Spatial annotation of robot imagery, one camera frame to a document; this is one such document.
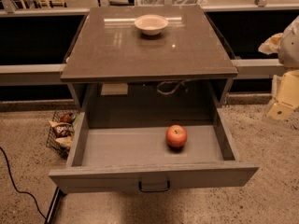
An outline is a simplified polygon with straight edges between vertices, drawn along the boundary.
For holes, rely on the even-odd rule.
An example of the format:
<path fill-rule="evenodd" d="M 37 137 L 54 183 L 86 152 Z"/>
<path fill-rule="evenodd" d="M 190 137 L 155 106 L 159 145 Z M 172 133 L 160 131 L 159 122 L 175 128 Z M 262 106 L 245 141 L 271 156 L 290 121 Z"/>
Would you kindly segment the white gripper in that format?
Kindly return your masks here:
<path fill-rule="evenodd" d="M 278 60 L 288 68 L 299 68 L 299 16 L 284 30 L 270 36 L 258 48 L 263 54 L 278 52 Z M 265 116 L 272 120 L 287 119 L 299 108 L 299 70 L 291 70 L 280 76 L 273 76 L 272 99 Z"/>

